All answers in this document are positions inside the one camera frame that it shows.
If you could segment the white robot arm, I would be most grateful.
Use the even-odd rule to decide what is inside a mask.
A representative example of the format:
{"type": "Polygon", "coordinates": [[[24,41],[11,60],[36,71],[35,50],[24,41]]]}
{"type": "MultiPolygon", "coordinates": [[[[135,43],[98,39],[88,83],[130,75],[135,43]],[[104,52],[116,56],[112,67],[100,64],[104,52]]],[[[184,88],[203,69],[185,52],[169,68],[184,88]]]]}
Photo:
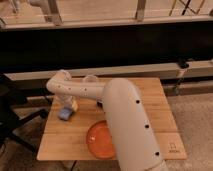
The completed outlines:
{"type": "Polygon", "coordinates": [[[132,81],[114,78],[108,82],[75,82],[67,71],[60,70],[46,87],[57,95],[102,103],[122,171],[169,171],[144,109],[140,90],[132,81]]]}

